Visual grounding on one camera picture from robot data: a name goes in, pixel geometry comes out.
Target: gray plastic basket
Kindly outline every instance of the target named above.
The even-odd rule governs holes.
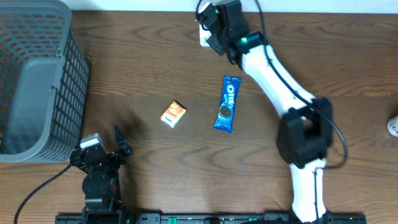
[[[88,64],[58,0],[0,1],[0,162],[62,162],[78,144]]]

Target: white wall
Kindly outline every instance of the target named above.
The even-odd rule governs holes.
[[[198,0],[61,0],[72,10],[194,11]],[[398,13],[398,0],[259,0],[265,12]],[[254,0],[241,0],[257,11]]]

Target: wooden table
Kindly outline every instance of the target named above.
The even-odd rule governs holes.
[[[132,209],[164,213],[287,210],[288,165],[275,136],[279,119],[258,85],[198,42],[192,13],[74,12],[73,30],[92,63],[83,135],[99,133],[116,150],[113,124],[134,148],[121,168]],[[253,29],[257,14],[247,14]],[[349,143],[349,161],[327,171],[332,212],[363,212],[368,223],[398,220],[398,138],[386,129],[398,114],[398,16],[265,15],[280,60],[317,95],[327,96]],[[222,77],[241,76],[233,134],[213,129]],[[160,115],[173,101],[187,107],[171,129]],[[341,159],[340,142],[329,149]],[[11,223],[23,199],[65,164],[0,164],[0,222]],[[73,167],[27,203],[20,223],[53,223],[84,207],[85,174]]]

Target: small orange box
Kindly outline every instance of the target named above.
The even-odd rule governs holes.
[[[160,119],[170,127],[174,128],[174,126],[180,121],[186,112],[187,110],[185,108],[180,106],[176,101],[173,101],[173,103],[169,106],[169,108],[167,108]]]

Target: oreo cookie image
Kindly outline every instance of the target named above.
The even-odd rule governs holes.
[[[236,97],[242,79],[239,77],[224,76],[223,91],[221,92],[220,107],[214,128],[232,134]]]
[[[232,116],[232,111],[225,105],[223,105],[218,112],[223,118],[230,118]]]

